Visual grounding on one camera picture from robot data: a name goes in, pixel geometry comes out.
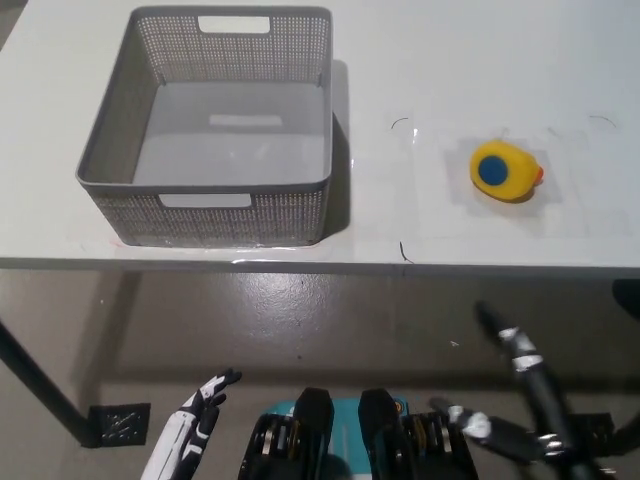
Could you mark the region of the right robot hand black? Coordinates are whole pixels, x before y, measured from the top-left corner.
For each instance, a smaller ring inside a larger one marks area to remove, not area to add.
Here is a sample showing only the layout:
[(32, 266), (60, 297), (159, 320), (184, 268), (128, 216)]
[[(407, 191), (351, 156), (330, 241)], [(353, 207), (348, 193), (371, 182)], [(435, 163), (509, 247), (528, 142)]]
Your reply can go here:
[(505, 353), (535, 428), (528, 430), (442, 397), (431, 398), (431, 408), (476, 445), (516, 464), (542, 462), (559, 479), (613, 479), (589, 451), (554, 374), (526, 332), (484, 301), (474, 304), (474, 317), (486, 337)]

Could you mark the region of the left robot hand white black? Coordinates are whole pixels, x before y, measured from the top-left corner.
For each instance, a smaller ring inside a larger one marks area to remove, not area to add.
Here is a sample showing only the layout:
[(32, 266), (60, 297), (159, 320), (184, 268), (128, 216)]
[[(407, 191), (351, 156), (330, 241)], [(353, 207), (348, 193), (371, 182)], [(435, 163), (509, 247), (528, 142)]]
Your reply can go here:
[(223, 390), (242, 378), (227, 369), (199, 387), (167, 420), (141, 475), (147, 479), (190, 480), (217, 423)]

